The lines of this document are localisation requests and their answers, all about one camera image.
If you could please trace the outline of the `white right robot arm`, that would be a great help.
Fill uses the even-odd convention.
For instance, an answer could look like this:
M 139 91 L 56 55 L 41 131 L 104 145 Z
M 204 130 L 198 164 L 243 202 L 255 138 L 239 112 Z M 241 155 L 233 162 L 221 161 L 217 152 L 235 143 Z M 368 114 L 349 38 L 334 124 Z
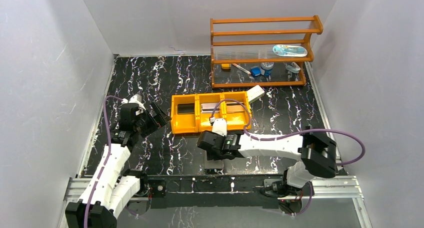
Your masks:
M 302 188 L 314 178 L 334 178 L 337 174 L 336 142 L 329 129 L 306 129 L 287 135 L 231 131 L 221 134 L 201 132 L 197 147 L 209 160 L 233 160 L 252 156 L 280 157 L 296 163 L 283 173 L 286 186 Z

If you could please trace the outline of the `yellow three-compartment organizer tray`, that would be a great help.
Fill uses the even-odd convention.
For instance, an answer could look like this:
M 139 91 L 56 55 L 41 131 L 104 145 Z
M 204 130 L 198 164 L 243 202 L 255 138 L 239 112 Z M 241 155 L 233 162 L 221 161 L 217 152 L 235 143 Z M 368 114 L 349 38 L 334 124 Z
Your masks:
M 246 91 L 173 95 L 171 97 L 171 130 L 173 134 L 210 131 L 210 117 L 223 118 L 227 129 L 251 127 L 251 109 Z

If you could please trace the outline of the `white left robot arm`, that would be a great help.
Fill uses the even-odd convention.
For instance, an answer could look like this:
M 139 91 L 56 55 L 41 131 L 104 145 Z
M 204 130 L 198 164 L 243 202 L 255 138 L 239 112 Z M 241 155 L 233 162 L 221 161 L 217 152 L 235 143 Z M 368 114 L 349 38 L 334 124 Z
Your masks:
M 146 173 L 122 170 L 139 138 L 149 136 L 170 121 L 154 102 L 150 107 L 154 114 L 135 98 L 122 102 L 118 128 L 108 131 L 108 141 L 93 177 L 77 201 L 66 206 L 68 227 L 115 228 L 132 197 L 153 196 L 153 184 Z

